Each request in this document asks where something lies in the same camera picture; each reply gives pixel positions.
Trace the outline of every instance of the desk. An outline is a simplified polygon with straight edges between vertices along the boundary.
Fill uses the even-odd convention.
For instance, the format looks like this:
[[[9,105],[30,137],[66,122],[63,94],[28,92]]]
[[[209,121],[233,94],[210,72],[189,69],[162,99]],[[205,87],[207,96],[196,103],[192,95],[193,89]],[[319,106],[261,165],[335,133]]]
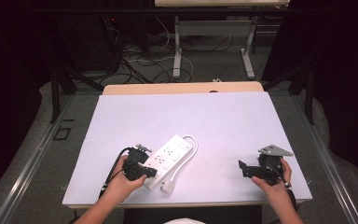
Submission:
[[[156,151],[174,134],[195,136],[199,150],[177,174],[173,194],[166,195],[158,188],[140,188],[120,207],[266,203],[261,189],[242,176],[238,160],[257,165],[257,150],[270,144],[293,150],[269,94],[262,90],[257,82],[106,87],[62,204],[71,208],[91,206],[98,200],[121,149],[142,144]],[[293,170],[297,200],[310,200],[296,157],[286,159]]]
[[[284,6],[289,0],[156,0],[157,7],[260,7]],[[179,78],[182,49],[181,35],[236,35],[246,36],[245,49],[241,49],[241,56],[245,66],[246,76],[255,78],[255,73],[249,58],[249,51],[255,35],[257,17],[249,21],[179,21],[175,17],[175,59],[172,76]]]

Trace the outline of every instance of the table surface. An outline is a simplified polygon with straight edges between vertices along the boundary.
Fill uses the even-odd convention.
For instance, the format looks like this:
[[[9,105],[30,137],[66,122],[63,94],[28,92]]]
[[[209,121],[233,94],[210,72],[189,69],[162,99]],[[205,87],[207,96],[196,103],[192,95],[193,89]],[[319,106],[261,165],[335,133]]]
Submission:
[[[103,94],[62,201],[71,208],[98,200],[123,148],[142,144],[156,151],[175,134],[191,134],[200,146],[176,175],[173,194],[142,187],[121,207],[267,203],[265,194],[242,176],[238,160],[257,166],[257,150],[271,144],[293,152],[269,94],[257,82],[115,85]],[[310,200],[296,156],[286,160],[297,200]]]
[[[156,0],[157,7],[284,6],[290,0]]]

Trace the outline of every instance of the white power strip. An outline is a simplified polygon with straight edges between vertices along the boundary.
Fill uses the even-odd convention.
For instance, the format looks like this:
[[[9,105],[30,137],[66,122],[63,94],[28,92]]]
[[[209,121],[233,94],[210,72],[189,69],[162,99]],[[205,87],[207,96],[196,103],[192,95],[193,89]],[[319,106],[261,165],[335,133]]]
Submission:
[[[174,135],[144,163],[145,166],[158,170],[155,177],[146,179],[144,186],[148,189],[155,187],[164,176],[184,161],[186,154],[191,149],[193,149],[193,146],[184,138],[177,134]]]

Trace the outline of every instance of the gray floor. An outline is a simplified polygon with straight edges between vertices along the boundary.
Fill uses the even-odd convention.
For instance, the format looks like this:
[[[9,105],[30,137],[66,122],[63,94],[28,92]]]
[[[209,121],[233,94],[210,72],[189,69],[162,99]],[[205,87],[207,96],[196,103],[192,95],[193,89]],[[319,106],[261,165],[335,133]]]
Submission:
[[[192,49],[212,49],[225,37],[191,39]],[[260,80],[264,64],[272,46],[273,36],[260,36],[257,39],[255,54],[251,60]],[[224,49],[229,40],[221,46]],[[242,40],[234,38],[233,45],[225,51],[190,52],[184,51],[191,64],[184,60],[183,68],[193,70],[192,81],[212,81],[219,77],[223,81],[246,81],[239,53]],[[156,47],[159,51],[168,51]],[[153,78],[162,69],[158,66],[134,67],[147,77]],[[159,64],[172,67],[172,60]],[[103,84],[115,84],[126,77],[110,77]],[[64,185],[68,183],[76,164],[78,151],[86,134],[99,92],[77,82],[79,91],[74,96],[62,96],[62,116],[53,125],[49,84],[40,89],[43,94],[42,106],[32,128],[24,140],[4,177],[0,181],[0,223],[68,223],[73,211],[62,206]],[[309,126],[302,113],[302,97],[289,96],[287,83],[270,92],[282,126],[294,149],[300,167],[306,178],[311,180],[310,190],[314,199],[303,203],[298,211],[306,223],[358,223],[358,169],[335,157],[328,151],[328,125],[323,109],[315,102],[315,126]],[[71,128],[66,141],[53,140],[59,128]],[[34,172],[26,172],[24,167],[34,167]],[[22,189],[13,190],[19,178],[29,180]],[[17,195],[16,200],[8,196]],[[122,223],[123,210],[116,210],[106,223]],[[263,223],[275,220],[268,205],[263,206]]]

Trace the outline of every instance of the human hand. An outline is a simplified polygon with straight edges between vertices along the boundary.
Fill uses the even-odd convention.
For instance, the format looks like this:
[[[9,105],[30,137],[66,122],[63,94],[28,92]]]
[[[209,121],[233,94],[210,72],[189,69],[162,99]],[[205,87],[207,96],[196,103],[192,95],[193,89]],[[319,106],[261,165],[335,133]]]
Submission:
[[[130,181],[126,176],[124,176],[122,169],[124,161],[127,158],[128,156],[122,156],[117,162],[116,168],[112,173],[112,176],[114,177],[109,182],[109,185],[103,194],[104,198],[119,200],[121,203],[128,198],[134,190],[140,188],[144,184],[146,175],[143,175],[139,179],[133,181]]]
[[[292,169],[283,158],[281,158],[281,163],[283,165],[283,178],[290,185]],[[252,176],[252,181],[266,193],[267,200],[280,218],[281,223],[285,223],[285,220],[287,219],[291,220],[290,223],[302,223],[295,208],[293,207],[283,181],[278,180],[278,183],[274,186],[270,186],[264,180],[256,176]]]

